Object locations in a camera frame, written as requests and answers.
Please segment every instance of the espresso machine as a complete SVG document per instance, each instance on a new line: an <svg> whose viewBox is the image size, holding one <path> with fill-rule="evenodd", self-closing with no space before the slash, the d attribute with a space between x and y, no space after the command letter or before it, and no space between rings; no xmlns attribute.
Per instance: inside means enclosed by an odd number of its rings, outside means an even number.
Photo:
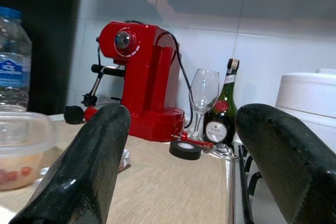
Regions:
<svg viewBox="0 0 336 224"><path fill-rule="evenodd" d="M130 135L159 142L181 136L184 111L175 106L181 55L174 36L158 26L130 20L110 22L97 42L98 56L101 50L118 66L102 66L100 60L92 65L98 77L82 101L88 107L86 121L98 110L95 93L102 76L108 74L124 78L120 102L131 114Z"/></svg>

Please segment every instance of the wooden countertop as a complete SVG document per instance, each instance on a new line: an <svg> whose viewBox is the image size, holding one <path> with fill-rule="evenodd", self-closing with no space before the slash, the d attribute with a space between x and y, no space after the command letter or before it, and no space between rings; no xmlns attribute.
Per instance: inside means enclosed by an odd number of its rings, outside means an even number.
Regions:
<svg viewBox="0 0 336 224"><path fill-rule="evenodd" d="M59 143L48 152L50 165L82 125L54 122ZM108 224L208 223L226 221L226 168L223 159L202 154L196 161L172 156L169 145L129 136L131 167L118 175ZM0 205L19 211L34 192L33 185L0 192Z"/></svg>

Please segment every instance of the white tile wall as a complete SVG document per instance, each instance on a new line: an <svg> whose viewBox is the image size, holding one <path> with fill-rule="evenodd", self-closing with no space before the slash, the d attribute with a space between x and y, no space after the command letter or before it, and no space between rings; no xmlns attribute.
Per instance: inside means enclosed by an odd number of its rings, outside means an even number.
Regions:
<svg viewBox="0 0 336 224"><path fill-rule="evenodd" d="M336 68L335 1L246 0L239 26L243 0L80 0L67 103L80 105L92 88L102 28L112 19L138 19L176 35L190 81L197 68L216 69L223 81L234 56L241 60L237 105L274 104L282 74ZM102 57L102 64L112 60ZM122 87L120 78L103 77L99 102L121 97ZM177 105L189 113L181 73L178 92Z"/></svg>

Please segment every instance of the wine glass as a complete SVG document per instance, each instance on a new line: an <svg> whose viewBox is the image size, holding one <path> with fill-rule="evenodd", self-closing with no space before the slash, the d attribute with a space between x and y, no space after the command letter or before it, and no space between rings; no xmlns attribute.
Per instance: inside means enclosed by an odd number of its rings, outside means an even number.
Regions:
<svg viewBox="0 0 336 224"><path fill-rule="evenodd" d="M189 100L196 114L196 124L192 140L202 141L198 134L199 122L217 101L219 92L219 73L211 69L198 69L189 90Z"/></svg>

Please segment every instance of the wine bottle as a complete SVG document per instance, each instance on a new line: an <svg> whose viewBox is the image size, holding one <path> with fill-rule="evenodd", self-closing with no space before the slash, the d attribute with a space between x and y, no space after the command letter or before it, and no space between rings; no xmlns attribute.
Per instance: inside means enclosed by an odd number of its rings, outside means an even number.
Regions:
<svg viewBox="0 0 336 224"><path fill-rule="evenodd" d="M239 60L229 59L223 89L214 107L204 115L203 140L231 145L237 107L233 99Z"/></svg>

